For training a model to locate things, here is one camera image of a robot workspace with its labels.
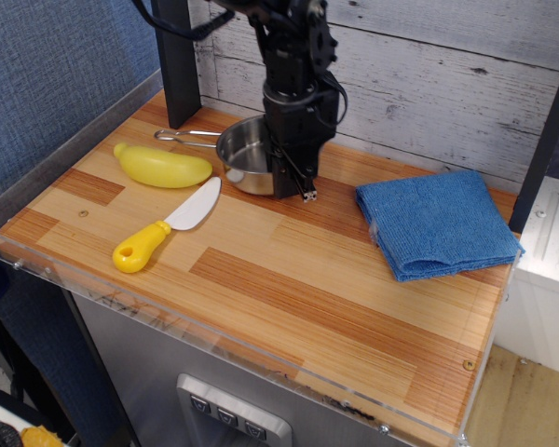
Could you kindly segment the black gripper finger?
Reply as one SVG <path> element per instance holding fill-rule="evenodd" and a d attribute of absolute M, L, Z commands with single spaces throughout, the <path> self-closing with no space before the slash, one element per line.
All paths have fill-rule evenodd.
<path fill-rule="evenodd" d="M 295 191 L 302 198 L 304 203 L 312 202 L 317 199 L 317 189 L 311 177 L 293 172 L 291 178 Z"/>
<path fill-rule="evenodd" d="M 285 156 L 272 156 L 271 169 L 275 198 L 284 199 L 301 195 L 299 176 Z"/>

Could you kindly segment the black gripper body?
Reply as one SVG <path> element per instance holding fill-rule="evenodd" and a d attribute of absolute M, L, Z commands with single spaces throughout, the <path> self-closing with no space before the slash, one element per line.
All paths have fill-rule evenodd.
<path fill-rule="evenodd" d="M 320 150 L 336 134 L 340 93 L 315 83 L 300 96 L 280 93 L 264 83 L 264 107 L 272 141 L 306 178 L 318 175 Z"/>

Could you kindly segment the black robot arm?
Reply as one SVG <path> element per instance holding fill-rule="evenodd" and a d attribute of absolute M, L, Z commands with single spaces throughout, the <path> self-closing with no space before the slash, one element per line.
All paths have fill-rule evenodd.
<path fill-rule="evenodd" d="M 336 134 L 348 95 L 330 71 L 337 41 L 324 1 L 222 1 L 248 18 L 266 68 L 264 121 L 274 195 L 316 199 L 320 151 Z"/>

